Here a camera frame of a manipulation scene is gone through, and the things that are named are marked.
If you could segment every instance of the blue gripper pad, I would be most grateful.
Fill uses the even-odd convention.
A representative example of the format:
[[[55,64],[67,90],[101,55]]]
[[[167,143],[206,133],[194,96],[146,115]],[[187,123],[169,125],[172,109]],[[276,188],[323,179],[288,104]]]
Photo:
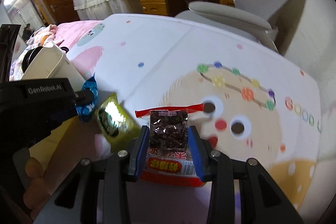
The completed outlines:
[[[188,128],[188,145],[193,158],[196,175],[200,181],[212,181],[213,175],[209,165],[209,153],[205,147],[206,141],[202,140],[195,126]]]
[[[128,175],[130,175],[134,181],[138,180],[142,174],[147,155],[148,144],[149,128],[147,126],[143,126],[137,140],[135,141],[129,160]]]

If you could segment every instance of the person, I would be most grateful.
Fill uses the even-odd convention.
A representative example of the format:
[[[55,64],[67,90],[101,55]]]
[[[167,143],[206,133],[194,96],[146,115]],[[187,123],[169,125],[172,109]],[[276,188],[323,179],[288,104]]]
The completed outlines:
[[[23,30],[22,39],[26,42],[30,38],[32,33],[33,31],[30,29],[30,24],[28,23]]]

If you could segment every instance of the polka dot pattern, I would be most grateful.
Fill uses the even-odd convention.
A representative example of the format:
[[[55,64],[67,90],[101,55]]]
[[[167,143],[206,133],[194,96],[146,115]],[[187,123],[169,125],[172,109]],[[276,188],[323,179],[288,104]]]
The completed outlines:
[[[275,103],[271,100],[267,100],[265,106],[268,110],[274,110]]]
[[[288,166],[288,175],[292,176],[295,173],[295,162],[290,163]]]
[[[206,73],[209,70],[209,67],[206,64],[199,64],[197,66],[197,71],[199,73]]]
[[[253,101],[253,99],[254,99],[254,93],[249,88],[242,88],[241,89],[241,96],[246,101]]]
[[[225,80],[221,76],[215,76],[211,78],[212,84],[216,87],[225,87]]]
[[[219,68],[221,68],[222,67],[222,63],[221,62],[219,62],[219,61],[216,61],[216,62],[214,62],[214,64],[213,64],[214,66],[215,66],[215,68],[217,68],[217,69],[219,69]]]
[[[223,131],[227,128],[227,123],[223,119],[218,119],[215,122],[215,128],[219,131]]]
[[[257,79],[251,79],[251,84],[254,88],[260,88],[260,83]]]
[[[240,72],[239,72],[239,70],[238,70],[237,68],[233,68],[233,69],[232,69],[232,73],[233,73],[234,75],[239,75],[239,74],[240,74]]]
[[[284,143],[280,145],[280,151],[281,153],[286,152],[286,145]]]
[[[274,93],[273,90],[269,89],[269,90],[268,90],[268,95],[269,95],[270,97],[274,97],[274,96],[275,96],[275,93]]]

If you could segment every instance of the pink bedsheet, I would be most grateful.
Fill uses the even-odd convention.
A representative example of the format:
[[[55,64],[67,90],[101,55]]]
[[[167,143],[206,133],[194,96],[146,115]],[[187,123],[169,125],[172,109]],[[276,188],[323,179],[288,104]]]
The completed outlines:
[[[58,25],[55,40],[64,40],[59,47],[71,49],[79,39],[86,35],[101,20],[84,20]]]

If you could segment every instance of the crumpled blanket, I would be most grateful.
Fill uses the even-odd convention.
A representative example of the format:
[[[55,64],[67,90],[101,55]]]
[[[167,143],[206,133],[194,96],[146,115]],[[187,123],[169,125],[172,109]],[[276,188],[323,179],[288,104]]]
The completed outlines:
[[[41,29],[37,30],[31,38],[27,41],[27,48],[21,53],[19,58],[15,61],[13,75],[9,77],[9,80],[19,81],[23,76],[23,71],[21,68],[21,64],[23,58],[25,57],[26,53],[39,46],[46,46],[48,43],[54,42],[56,45],[59,45],[63,42],[62,41],[55,41],[55,34],[57,31],[56,25],[49,25],[48,27],[42,27]]]

